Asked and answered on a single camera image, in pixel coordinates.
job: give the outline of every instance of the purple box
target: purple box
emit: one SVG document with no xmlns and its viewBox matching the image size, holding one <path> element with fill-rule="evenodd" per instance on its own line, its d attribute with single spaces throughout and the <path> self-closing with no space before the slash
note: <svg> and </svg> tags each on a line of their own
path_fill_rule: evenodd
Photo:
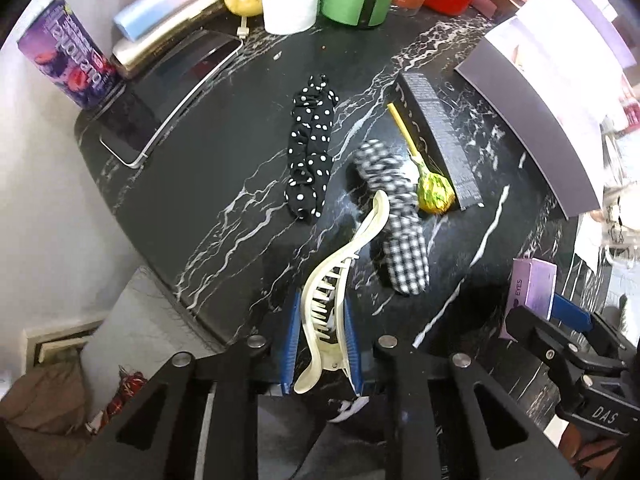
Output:
<svg viewBox="0 0 640 480">
<path fill-rule="evenodd" d="M 537 258 L 514 259 L 504 319 L 506 319 L 507 314 L 513 307 L 524 305 L 541 318 L 549 320 L 555 289 L 555 264 L 550 264 Z M 502 321 L 500 337 L 515 341 L 507 332 L 504 320 Z"/>
<path fill-rule="evenodd" d="M 82 108 L 97 105 L 119 79 L 65 0 L 53 0 L 40 13 L 18 48 Z"/>
</svg>

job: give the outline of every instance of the smartphone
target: smartphone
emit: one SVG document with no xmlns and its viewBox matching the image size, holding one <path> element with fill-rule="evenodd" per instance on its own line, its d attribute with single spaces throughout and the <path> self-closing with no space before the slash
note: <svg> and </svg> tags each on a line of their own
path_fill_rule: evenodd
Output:
<svg viewBox="0 0 640 480">
<path fill-rule="evenodd" d="M 142 166 L 162 134 L 241 47 L 241 40 L 221 32 L 189 35 L 112 94 L 94 118 L 102 126 L 100 142 L 125 166 Z"/>
</svg>

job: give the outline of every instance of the black box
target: black box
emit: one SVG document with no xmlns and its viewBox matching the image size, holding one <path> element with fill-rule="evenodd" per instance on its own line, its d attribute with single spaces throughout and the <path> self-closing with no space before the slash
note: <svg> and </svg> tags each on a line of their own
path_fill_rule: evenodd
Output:
<svg viewBox="0 0 640 480">
<path fill-rule="evenodd" d="M 426 76 L 420 72 L 399 73 L 392 101 L 427 167 L 449 179 L 459 208 L 481 203 L 478 184 L 465 152 Z"/>
</svg>

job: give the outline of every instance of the black marble table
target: black marble table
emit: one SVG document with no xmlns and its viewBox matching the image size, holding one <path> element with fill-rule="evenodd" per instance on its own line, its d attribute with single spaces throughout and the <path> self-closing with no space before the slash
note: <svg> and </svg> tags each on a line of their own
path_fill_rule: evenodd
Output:
<svg viewBox="0 0 640 480">
<path fill-rule="evenodd" d="M 575 293 L 581 280 L 578 295 L 588 292 L 583 304 L 591 310 L 602 302 L 604 280 L 585 275 L 586 267 L 575 272 L 575 221 L 558 218 L 556 200 L 520 141 L 454 72 L 491 26 L 472 10 L 459 18 L 423 10 L 414 18 L 390 16 L 374 30 L 322 18 L 293 36 L 257 27 L 143 168 L 130 170 L 107 152 L 91 114 L 76 124 L 79 149 L 136 249 L 226 344 L 278 309 L 291 283 L 349 238 L 370 207 L 351 153 L 376 138 L 406 152 L 385 93 L 400 71 L 423 72 L 449 114 L 483 203 L 424 217 L 430 284 L 420 296 L 396 294 L 380 248 L 364 248 L 351 274 L 354 315 L 372 335 L 393 334 L 442 355 L 468 352 L 543 425 L 556 393 L 540 362 L 495 338 L 511 261 L 556 261 L 558 286 L 569 278 Z M 223 16 L 209 27 L 232 32 L 237 23 Z M 327 74 L 341 99 L 329 150 L 334 172 L 313 226 L 295 220 L 283 197 L 291 97 L 311 73 Z M 413 170 L 407 159 L 408 174 Z"/>
</svg>

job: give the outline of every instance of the silver bolt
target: silver bolt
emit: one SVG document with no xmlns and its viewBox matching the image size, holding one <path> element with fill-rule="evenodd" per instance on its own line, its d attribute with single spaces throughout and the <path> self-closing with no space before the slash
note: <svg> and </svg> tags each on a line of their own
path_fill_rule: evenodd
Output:
<svg viewBox="0 0 640 480">
<path fill-rule="evenodd" d="M 471 357 L 462 353 L 454 354 L 452 360 L 458 368 L 467 368 L 471 364 Z"/>
<path fill-rule="evenodd" d="M 398 339 L 392 335 L 381 335 L 378 338 L 378 344 L 382 346 L 382 348 L 395 348 L 398 344 Z"/>
<path fill-rule="evenodd" d="M 249 348 L 262 348 L 267 344 L 267 340 L 260 334 L 254 334 L 246 339 Z"/>
<path fill-rule="evenodd" d="M 182 368 L 191 362 L 191 354 L 188 352 L 178 352 L 171 358 L 171 364 L 176 368 Z"/>
</svg>

